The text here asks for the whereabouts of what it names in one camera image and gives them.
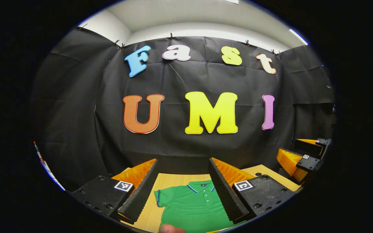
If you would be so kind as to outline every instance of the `ceiling light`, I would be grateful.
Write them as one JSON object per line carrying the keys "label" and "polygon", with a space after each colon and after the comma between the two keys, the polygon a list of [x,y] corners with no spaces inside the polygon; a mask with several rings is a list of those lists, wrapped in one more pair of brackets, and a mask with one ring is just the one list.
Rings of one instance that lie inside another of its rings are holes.
{"label": "ceiling light", "polygon": [[289,31],[293,33],[297,38],[299,38],[299,40],[301,40],[303,44],[308,45],[308,43],[305,40],[303,40],[303,38],[299,36],[299,34],[297,34],[295,31],[293,31],[292,29],[290,29]]}
{"label": "ceiling light", "polygon": [[230,2],[230,3],[238,4],[238,0],[224,0],[224,1],[227,1],[227,2]]}

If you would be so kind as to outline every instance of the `wooden surface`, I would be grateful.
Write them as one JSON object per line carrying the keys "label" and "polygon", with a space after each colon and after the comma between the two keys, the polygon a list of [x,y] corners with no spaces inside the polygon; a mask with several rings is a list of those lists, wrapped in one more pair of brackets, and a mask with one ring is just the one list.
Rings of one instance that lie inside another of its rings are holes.
{"label": "wooden surface", "polygon": [[[287,187],[288,189],[292,191],[295,191],[300,187],[299,185],[291,182],[290,180],[284,178],[283,176],[275,173],[274,171],[270,170],[269,168],[266,168],[263,165],[258,165],[255,167],[246,168],[242,170],[255,177],[256,177],[255,174],[258,172],[260,172],[261,174],[269,175],[270,177],[277,180],[283,186]],[[165,207],[158,207],[156,205],[156,199],[155,199],[155,195],[153,192],[158,189],[166,189],[166,188],[174,187],[174,186],[187,185],[188,183],[193,182],[193,181],[205,181],[205,180],[211,180],[211,177],[209,174],[195,174],[195,175],[164,174],[164,173],[158,174],[155,184],[153,185],[151,194],[149,195],[149,198],[146,201],[145,207],[143,208],[143,211],[141,215],[139,216],[138,221],[136,221],[135,224],[133,225],[128,224],[123,221],[122,223],[130,225],[132,227],[136,227],[141,230],[146,230],[152,233],[157,233],[159,231],[160,220],[161,220],[162,213]]]}

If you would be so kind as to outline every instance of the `letter u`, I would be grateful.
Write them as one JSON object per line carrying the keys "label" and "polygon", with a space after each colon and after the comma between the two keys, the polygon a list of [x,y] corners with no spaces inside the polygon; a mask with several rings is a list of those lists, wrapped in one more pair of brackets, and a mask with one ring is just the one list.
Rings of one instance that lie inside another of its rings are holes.
{"label": "letter u", "polygon": [[123,122],[126,128],[137,134],[149,134],[154,131],[159,124],[160,102],[164,99],[165,97],[161,94],[151,94],[146,97],[146,100],[150,102],[149,120],[142,124],[137,120],[138,103],[142,100],[142,97],[139,95],[125,96],[123,98],[125,103]]}

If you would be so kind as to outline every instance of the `letter f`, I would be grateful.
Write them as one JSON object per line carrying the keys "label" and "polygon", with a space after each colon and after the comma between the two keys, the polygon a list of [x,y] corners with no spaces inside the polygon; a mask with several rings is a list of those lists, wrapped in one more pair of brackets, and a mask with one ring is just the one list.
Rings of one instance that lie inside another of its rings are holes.
{"label": "letter f", "polygon": [[141,61],[146,62],[148,60],[148,54],[145,53],[145,51],[149,51],[150,49],[151,49],[150,46],[145,45],[142,48],[136,50],[135,52],[125,57],[125,61],[128,61],[129,63],[129,68],[130,68],[129,77],[130,78],[132,78],[133,76],[139,74],[141,71],[146,69],[146,64],[141,64]]}

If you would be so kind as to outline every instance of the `polo shirt collar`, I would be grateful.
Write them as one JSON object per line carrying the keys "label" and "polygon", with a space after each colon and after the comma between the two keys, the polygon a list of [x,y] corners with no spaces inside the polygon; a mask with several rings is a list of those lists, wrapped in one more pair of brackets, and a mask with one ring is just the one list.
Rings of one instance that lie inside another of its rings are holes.
{"label": "polo shirt collar", "polygon": [[[206,187],[201,187],[201,184],[208,184],[208,185]],[[212,192],[215,189],[214,184],[212,183],[212,180],[190,182],[187,186],[188,188],[191,189],[191,191],[195,193],[202,192],[203,190]]]}

